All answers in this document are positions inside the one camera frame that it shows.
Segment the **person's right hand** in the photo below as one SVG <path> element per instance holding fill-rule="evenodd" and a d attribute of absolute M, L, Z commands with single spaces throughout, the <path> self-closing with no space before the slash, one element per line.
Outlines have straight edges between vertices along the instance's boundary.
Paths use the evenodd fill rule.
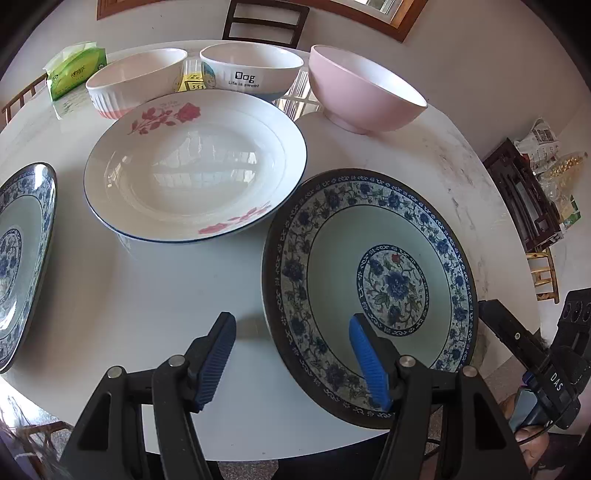
<path fill-rule="evenodd" d="M 514 393 L 499 404 L 507 420 L 511 418 L 515 410 L 516 396 L 517 394 Z M 520 445 L 520 450 L 528 469 L 532 470 L 549 446 L 549 433 L 544 432 L 542 427 L 528 426 L 517 431 L 515 439 L 517 442 L 525 441 Z"/>

